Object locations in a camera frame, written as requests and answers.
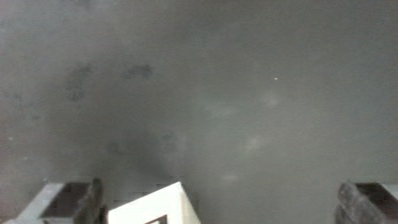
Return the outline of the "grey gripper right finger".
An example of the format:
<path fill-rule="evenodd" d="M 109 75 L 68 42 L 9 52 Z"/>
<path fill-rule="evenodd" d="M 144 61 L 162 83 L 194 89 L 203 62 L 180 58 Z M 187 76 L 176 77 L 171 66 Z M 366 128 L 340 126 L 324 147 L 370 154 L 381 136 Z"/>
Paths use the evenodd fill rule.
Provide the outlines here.
<path fill-rule="evenodd" d="M 398 183 L 345 182 L 334 224 L 398 224 Z"/>

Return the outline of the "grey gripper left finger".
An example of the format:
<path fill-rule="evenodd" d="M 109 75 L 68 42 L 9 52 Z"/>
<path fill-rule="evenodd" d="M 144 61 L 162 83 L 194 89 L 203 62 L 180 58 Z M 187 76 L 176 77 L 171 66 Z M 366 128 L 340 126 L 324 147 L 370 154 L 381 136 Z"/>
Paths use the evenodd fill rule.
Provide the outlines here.
<path fill-rule="evenodd" d="M 102 180 L 50 182 L 11 224 L 107 224 Z"/>

